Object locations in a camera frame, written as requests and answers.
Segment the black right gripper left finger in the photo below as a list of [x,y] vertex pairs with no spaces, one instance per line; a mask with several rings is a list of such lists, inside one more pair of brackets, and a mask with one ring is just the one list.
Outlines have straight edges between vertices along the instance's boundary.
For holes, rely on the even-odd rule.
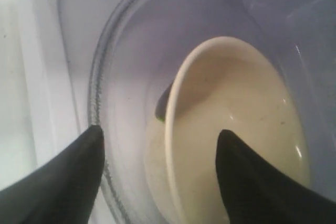
[[92,125],[44,166],[1,190],[1,223],[88,223],[104,160],[103,130]]

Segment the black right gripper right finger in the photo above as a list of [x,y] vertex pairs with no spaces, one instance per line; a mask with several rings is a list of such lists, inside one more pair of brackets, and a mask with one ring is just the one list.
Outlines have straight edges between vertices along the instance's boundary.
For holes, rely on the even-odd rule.
[[269,164],[234,132],[222,130],[216,174],[230,223],[335,223],[335,203]]

